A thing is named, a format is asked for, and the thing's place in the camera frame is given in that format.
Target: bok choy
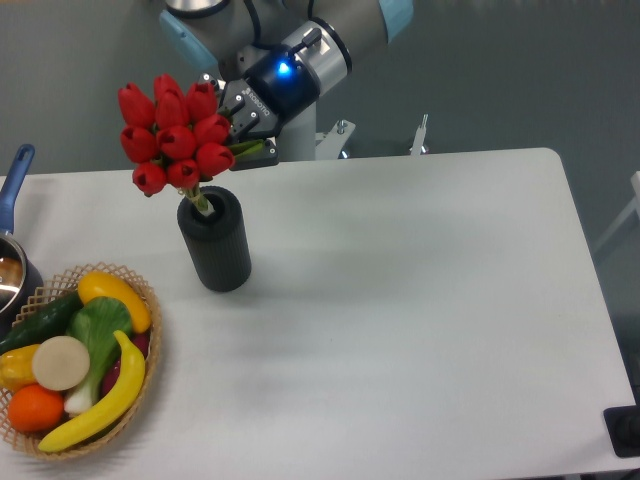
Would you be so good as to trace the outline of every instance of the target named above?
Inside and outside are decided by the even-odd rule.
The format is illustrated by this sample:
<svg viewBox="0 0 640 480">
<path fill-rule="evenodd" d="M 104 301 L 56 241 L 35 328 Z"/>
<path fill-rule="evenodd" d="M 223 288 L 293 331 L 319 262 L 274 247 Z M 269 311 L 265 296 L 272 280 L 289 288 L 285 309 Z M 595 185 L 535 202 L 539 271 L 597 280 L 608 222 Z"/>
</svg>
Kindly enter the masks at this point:
<svg viewBox="0 0 640 480">
<path fill-rule="evenodd" d="M 102 378 L 120 356 L 120 347 L 113 336 L 116 330 L 128 336 L 133 331 L 129 310 L 115 298 L 95 298 L 71 319 L 67 335 L 87 347 L 90 366 L 84 380 L 67 394 L 64 409 L 69 415 L 86 412 L 98 402 Z"/>
</svg>

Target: woven basket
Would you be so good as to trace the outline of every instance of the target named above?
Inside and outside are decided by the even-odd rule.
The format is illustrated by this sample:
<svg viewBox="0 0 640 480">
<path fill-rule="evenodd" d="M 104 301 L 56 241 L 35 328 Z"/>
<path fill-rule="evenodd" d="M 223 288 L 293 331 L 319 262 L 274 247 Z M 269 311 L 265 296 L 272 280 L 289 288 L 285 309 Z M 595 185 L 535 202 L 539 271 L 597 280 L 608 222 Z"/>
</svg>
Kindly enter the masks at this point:
<svg viewBox="0 0 640 480">
<path fill-rule="evenodd" d="M 138 295 L 140 295 L 151 312 L 151 341 L 149 345 L 149 355 L 147 356 L 144 383 L 142 384 L 142 389 L 136 401 L 117 423 L 113 425 L 113 428 L 108 433 L 97 440 L 88 440 L 59 453 L 44 453 L 38 450 L 38 444 L 44 437 L 44 434 L 23 434 L 13 429 L 7 419 L 7 406 L 11 399 L 11 392 L 0 389 L 0 436 L 2 436 L 5 442 L 11 444 L 14 450 L 26 453 L 31 457 L 50 461 L 69 460 L 94 452 L 109 443 L 122 432 L 140 408 L 140 404 L 144 400 L 149 389 L 149 383 L 158 365 L 162 339 L 162 317 L 158 299 L 153 289 L 140 275 L 124 266 L 99 263 L 97 265 L 77 266 L 66 270 L 61 275 L 55 275 L 52 280 L 45 282 L 43 287 L 39 287 L 35 291 L 35 294 L 29 297 L 27 305 L 22 307 L 20 314 L 16 317 L 14 325 L 29 317 L 29 315 L 36 312 L 51 300 L 75 290 L 80 278 L 93 270 L 108 272 L 126 281 Z"/>
</svg>

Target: pot handle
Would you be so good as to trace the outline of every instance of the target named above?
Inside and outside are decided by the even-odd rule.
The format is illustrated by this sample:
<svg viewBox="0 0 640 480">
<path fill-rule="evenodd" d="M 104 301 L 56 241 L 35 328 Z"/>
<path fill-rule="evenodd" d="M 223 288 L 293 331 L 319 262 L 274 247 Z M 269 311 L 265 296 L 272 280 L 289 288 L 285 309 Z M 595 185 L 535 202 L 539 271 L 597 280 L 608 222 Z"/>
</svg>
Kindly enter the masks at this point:
<svg viewBox="0 0 640 480">
<path fill-rule="evenodd" d="M 0 233 L 13 233 L 13 211 L 16 198 L 35 153 L 36 149 L 33 145 L 24 144 L 18 148 L 13 159 L 2 190 L 0 190 Z"/>
</svg>

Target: black vase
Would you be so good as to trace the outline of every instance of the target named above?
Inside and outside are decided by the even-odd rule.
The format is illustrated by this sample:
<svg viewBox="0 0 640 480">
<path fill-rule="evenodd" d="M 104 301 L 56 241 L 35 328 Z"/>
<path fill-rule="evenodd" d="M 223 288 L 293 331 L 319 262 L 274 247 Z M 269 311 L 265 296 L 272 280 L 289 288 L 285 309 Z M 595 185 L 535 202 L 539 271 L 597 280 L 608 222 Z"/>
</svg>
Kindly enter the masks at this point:
<svg viewBox="0 0 640 480">
<path fill-rule="evenodd" d="M 200 191 L 215 213 L 204 217 L 184 198 L 178 207 L 178 225 L 202 284 L 215 292 L 229 292 L 251 274 L 242 208 L 236 196 L 222 187 Z"/>
</svg>

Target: cooking pot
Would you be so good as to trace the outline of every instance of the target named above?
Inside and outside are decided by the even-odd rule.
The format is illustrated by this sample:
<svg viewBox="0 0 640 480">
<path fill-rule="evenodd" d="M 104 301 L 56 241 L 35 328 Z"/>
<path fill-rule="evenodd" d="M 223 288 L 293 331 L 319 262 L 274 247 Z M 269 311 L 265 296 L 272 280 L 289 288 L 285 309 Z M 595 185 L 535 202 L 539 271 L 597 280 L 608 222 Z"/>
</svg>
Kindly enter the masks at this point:
<svg viewBox="0 0 640 480">
<path fill-rule="evenodd" d="M 18 149 L 0 190 L 0 340 L 11 329 L 29 296 L 42 286 L 40 273 L 12 236 L 16 198 L 34 154 L 32 145 Z"/>
</svg>

